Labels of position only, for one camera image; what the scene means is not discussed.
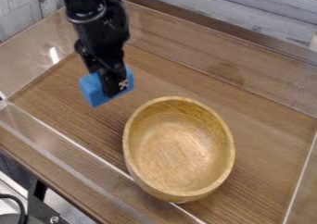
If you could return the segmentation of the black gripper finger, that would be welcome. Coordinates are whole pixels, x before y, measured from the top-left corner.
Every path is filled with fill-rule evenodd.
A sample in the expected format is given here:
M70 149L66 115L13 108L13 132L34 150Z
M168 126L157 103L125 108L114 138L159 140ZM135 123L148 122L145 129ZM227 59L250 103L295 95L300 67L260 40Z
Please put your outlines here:
M106 97L121 93L128 87L125 76L125 66L116 64L112 68L100 68L97 70L101 88Z
M81 60L85 64L89 73L93 73L98 69L98 63L92 55L81 54Z

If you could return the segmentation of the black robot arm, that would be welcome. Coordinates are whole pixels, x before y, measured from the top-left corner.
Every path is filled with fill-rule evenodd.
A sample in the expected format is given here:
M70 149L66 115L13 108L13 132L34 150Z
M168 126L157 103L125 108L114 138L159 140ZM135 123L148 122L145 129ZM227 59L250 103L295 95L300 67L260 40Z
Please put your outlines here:
M105 97L127 87L124 44L129 38L121 0L62 0L73 25L78 53L89 73L96 73Z

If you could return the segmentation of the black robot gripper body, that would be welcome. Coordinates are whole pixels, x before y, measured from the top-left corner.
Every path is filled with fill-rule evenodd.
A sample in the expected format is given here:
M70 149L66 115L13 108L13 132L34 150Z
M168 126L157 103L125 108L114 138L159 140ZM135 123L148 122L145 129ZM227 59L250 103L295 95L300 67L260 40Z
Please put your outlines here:
M129 37L125 9L121 5L94 9L66 7L66 18L73 24L77 40L74 51L92 55L98 68L124 64L123 46Z

